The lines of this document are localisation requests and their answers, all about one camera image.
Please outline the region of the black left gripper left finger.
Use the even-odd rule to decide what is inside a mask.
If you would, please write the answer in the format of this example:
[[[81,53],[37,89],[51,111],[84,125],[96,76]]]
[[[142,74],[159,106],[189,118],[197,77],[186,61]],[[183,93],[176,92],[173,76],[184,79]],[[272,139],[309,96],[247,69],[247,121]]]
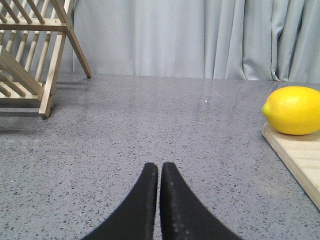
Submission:
[[[151,240],[157,205],[158,167],[146,163],[123,202],[85,240]]]

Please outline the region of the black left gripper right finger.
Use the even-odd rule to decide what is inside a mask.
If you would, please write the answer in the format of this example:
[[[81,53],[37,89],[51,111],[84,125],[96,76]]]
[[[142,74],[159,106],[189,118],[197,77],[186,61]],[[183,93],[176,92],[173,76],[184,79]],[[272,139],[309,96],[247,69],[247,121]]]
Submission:
[[[239,240],[199,201],[173,162],[162,166],[160,223],[164,240]]]

